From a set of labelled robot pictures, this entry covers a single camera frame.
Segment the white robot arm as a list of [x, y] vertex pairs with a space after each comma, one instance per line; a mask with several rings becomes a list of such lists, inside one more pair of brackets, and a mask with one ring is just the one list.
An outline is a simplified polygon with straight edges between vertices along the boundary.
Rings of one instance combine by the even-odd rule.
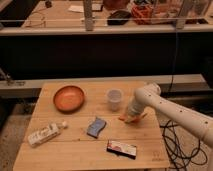
[[142, 114], [146, 107], [152, 107], [213, 148], [213, 118], [168, 101], [160, 94], [161, 88], [156, 83], [137, 88], [126, 109], [128, 120]]

